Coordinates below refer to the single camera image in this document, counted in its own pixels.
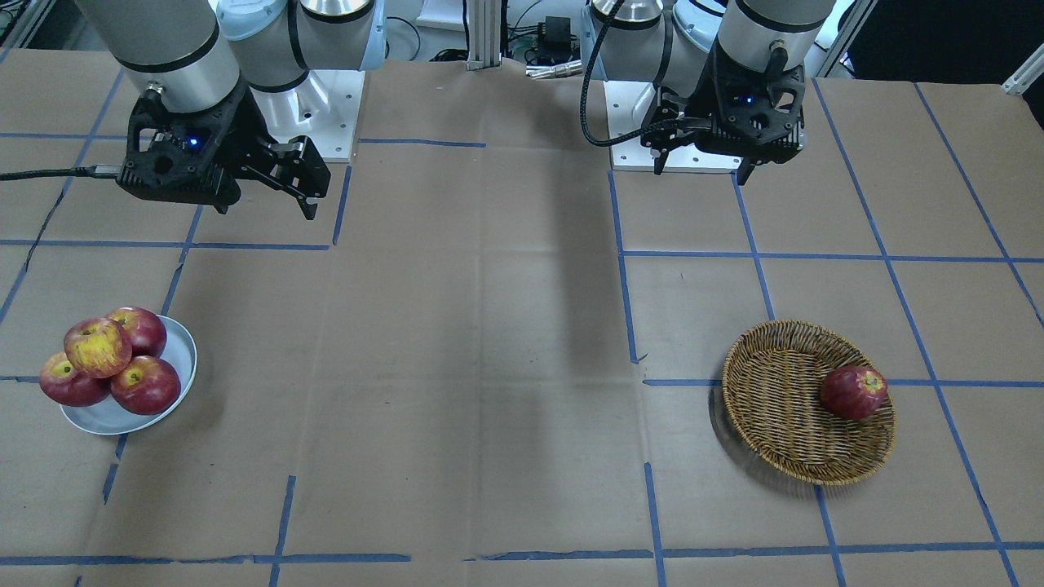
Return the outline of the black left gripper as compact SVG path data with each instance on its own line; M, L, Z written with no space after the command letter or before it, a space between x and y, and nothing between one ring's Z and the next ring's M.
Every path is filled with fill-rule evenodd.
M685 103L667 93L652 107L641 144L663 174L669 152L695 146L702 152L739 157L736 183L745 186L758 165L786 163L805 146L801 64L787 69L786 45L772 45L768 62L749 69L719 45L710 51L697 88Z

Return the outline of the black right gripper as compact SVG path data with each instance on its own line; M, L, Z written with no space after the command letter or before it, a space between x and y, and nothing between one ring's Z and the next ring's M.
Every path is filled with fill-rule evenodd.
M143 201L212 205L223 214L240 198L239 179L292 196L311 222L331 172L308 136L271 143L243 78L216 105L194 113L169 110L165 87L146 85L130 112L117 185Z

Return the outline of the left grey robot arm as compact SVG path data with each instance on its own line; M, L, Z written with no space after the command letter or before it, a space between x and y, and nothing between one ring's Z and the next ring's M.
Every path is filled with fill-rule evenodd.
M805 62L832 1L589 1L588 93L603 83L608 137L582 131L621 171L733 174L806 145Z

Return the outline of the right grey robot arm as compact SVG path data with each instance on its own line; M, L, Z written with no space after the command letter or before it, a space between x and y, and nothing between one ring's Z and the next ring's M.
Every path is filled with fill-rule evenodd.
M321 71L384 61L381 1L78 1L138 90L126 155L109 174L130 196L209 205L240 182L287 194L306 219L331 172L318 131L338 108Z

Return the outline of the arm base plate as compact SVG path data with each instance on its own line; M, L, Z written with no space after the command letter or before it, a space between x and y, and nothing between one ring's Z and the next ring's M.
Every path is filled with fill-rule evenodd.
M612 137L627 131L639 130L644 115L652 104L652 83L604 83L608 131ZM612 168L615 171L652 172L652 149L637 138L611 147ZM666 159L664 172L687 174L731 174L738 170L739 157L702 152L697 146L683 146L672 150Z
M307 136L325 161L350 163L365 79L361 71L313 70L294 89L251 93L277 141Z

